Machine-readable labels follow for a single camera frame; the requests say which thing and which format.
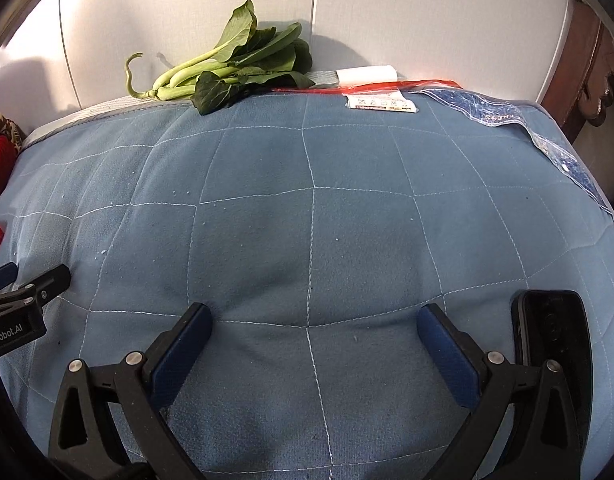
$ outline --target smartphone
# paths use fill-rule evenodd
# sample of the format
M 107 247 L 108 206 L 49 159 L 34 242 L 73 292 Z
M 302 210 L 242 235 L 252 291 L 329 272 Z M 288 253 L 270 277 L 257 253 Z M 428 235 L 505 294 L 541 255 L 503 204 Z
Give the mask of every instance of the smartphone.
M 526 290 L 512 306 L 516 364 L 562 365 L 576 412 L 581 450 L 586 445 L 594 377 L 584 304 L 573 290 Z

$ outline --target label tag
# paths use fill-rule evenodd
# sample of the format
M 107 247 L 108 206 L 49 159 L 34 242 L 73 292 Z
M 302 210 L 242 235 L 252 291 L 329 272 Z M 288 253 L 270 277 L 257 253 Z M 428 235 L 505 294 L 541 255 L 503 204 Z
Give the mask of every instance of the label tag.
M 343 95 L 347 96 L 347 106 L 349 108 L 385 110 L 387 112 L 410 112 L 413 114 L 418 111 L 416 105 L 409 99 L 405 99 L 400 90 Z

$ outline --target blue quilted fabric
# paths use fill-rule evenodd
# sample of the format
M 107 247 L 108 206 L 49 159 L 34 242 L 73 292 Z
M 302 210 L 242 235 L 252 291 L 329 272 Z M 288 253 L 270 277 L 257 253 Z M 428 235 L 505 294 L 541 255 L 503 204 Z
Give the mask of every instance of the blue quilted fabric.
M 520 126 L 408 97 L 417 114 L 304 94 L 206 117 L 160 105 L 25 150 L 0 199 L 0 265 L 20 266 L 17 283 L 61 262 L 73 276 L 47 335 L 0 359 L 38 445 L 71 359 L 145 350 L 201 301 L 213 334 L 167 422 L 208 478 L 421 478 L 467 412 L 417 337 L 418 308 L 436 302 L 513 359 L 513 295 L 566 288 L 593 343 L 593 478 L 614 451 L 612 217 Z

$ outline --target green vegetable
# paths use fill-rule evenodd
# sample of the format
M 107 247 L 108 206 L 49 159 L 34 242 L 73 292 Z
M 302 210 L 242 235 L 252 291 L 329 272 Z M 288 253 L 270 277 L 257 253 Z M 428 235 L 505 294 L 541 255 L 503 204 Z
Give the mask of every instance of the green vegetable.
M 293 69 L 301 74 L 305 74 L 311 70 L 311 54 L 309 53 L 309 44 L 301 38 L 296 38 L 292 41 L 293 50 L 296 53 L 296 62 L 293 64 Z
M 243 54 L 247 54 L 248 52 L 268 44 L 274 37 L 274 34 L 276 34 L 276 27 L 258 29 L 245 45 L 238 46 L 234 49 L 234 57 L 242 56 Z
M 264 59 L 267 56 L 271 56 L 298 38 L 302 30 L 303 28 L 301 27 L 300 23 L 292 23 L 283 32 L 276 34 L 265 46 L 257 48 L 253 52 L 245 54 L 245 56 L 233 58 L 230 61 L 230 64 L 234 66 L 246 66 L 254 64 L 258 60 Z
M 227 84 L 212 72 L 203 72 L 196 82 L 191 102 L 199 114 L 207 115 L 225 105 L 238 91 L 238 85 Z
M 142 56 L 132 54 L 125 63 L 127 92 L 162 101 L 189 97 L 205 115 L 273 86 L 312 86 L 304 76 L 311 68 L 311 54 L 309 45 L 299 38 L 301 24 L 292 23 L 280 32 L 276 27 L 257 30 L 257 25 L 254 5 L 247 0 L 234 9 L 212 50 L 167 70 L 146 92 L 132 88 L 129 63 Z
M 171 101 L 172 99 L 181 99 L 182 97 L 190 97 L 194 94 L 196 85 L 177 86 L 176 88 L 167 88 L 161 86 L 156 92 L 156 97 L 161 101 Z
M 260 75 L 250 75 L 250 76 L 245 76 L 245 77 L 239 77 L 237 79 L 241 85 L 248 85 L 252 83 L 263 84 L 263 83 L 267 83 L 271 80 L 275 80 L 278 78 L 282 78 L 284 80 L 287 80 L 287 78 L 293 79 L 293 82 L 295 83 L 296 88 L 301 88 L 301 89 L 309 88 L 310 86 L 313 85 L 313 81 L 311 79 L 309 79 L 307 76 L 304 76 L 300 72 L 295 72 L 295 71 L 268 72 L 268 73 L 260 74 Z M 275 81 L 275 84 L 283 86 L 281 81 Z

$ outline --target white paper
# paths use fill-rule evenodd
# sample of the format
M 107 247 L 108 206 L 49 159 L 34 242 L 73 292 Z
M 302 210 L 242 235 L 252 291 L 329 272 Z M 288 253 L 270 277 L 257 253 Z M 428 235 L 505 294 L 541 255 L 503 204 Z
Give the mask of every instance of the white paper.
M 398 81 L 398 73 L 391 65 L 344 68 L 336 70 L 336 74 L 338 86 L 342 87 Z
M 410 112 L 413 114 L 418 111 L 416 105 L 409 99 L 405 99 L 400 90 L 345 95 L 347 96 L 347 106 L 349 108 L 384 110 L 387 112 Z

